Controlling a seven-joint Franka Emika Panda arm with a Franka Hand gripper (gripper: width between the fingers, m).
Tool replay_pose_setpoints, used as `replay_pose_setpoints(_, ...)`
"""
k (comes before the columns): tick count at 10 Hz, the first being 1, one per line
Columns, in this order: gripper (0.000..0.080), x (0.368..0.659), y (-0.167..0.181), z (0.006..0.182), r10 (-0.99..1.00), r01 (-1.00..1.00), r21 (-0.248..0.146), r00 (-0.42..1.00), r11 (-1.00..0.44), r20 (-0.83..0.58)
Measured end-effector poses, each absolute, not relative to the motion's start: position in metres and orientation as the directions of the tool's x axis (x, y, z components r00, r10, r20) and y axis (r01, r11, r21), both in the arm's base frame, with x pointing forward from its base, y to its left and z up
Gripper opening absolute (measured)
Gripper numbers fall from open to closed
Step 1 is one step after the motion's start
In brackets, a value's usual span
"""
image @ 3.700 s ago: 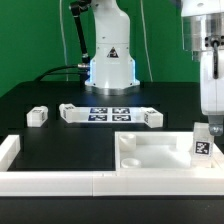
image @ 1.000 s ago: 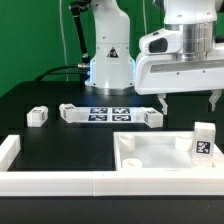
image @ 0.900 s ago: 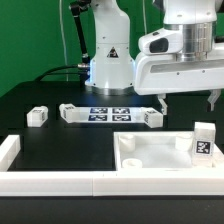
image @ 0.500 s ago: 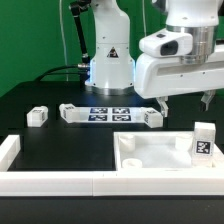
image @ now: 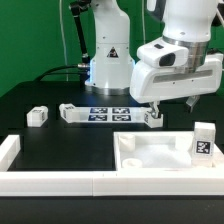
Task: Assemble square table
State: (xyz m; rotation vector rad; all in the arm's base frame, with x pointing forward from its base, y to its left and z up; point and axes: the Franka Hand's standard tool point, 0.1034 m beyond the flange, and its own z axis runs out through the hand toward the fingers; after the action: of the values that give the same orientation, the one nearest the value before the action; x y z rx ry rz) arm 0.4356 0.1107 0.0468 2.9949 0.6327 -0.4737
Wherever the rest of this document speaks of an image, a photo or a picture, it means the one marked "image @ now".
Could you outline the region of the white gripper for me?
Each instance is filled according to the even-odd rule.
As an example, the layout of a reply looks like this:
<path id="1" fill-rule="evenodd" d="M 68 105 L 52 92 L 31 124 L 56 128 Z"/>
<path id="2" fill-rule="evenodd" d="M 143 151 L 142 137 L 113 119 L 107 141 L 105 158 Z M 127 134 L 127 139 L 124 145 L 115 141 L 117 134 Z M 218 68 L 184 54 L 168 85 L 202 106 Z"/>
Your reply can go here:
<path id="1" fill-rule="evenodd" d="M 149 103 L 154 119 L 161 117 L 157 101 L 188 97 L 187 109 L 192 112 L 199 95 L 216 92 L 221 83 L 223 54 L 208 54 L 207 45 L 160 37 L 139 47 L 131 96 Z"/>

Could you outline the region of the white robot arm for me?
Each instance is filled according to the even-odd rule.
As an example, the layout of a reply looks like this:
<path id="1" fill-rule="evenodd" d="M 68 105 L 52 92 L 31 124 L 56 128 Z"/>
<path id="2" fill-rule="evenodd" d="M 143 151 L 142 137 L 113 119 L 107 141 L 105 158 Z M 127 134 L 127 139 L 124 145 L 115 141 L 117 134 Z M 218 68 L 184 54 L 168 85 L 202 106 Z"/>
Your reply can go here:
<path id="1" fill-rule="evenodd" d="M 215 92 L 221 82 L 220 53 L 210 53 L 211 27 L 219 0 L 143 0 L 163 24 L 151 38 L 144 23 L 130 23 L 116 0 L 92 0 L 96 52 L 86 86 L 102 94 L 129 91 L 148 113 L 160 118 L 161 101 Z"/>

